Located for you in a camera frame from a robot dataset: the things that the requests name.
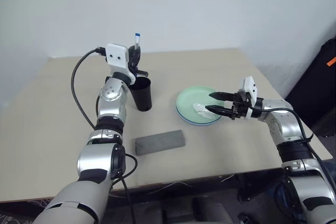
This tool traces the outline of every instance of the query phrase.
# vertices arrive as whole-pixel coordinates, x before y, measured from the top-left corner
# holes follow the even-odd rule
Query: black cylindrical container
[[[137,77],[135,83],[129,88],[138,110],[150,110],[152,107],[151,80],[146,77]]]

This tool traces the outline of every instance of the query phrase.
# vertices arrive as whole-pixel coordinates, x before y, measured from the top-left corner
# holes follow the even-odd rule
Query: light green plate
[[[214,119],[205,118],[195,111],[193,104],[202,105],[219,105],[224,106],[223,101],[218,101],[209,97],[210,93],[216,92],[214,89],[204,86],[192,86],[183,90],[176,99],[176,108],[179,115],[192,124],[209,125],[219,120],[220,115],[216,115]]]

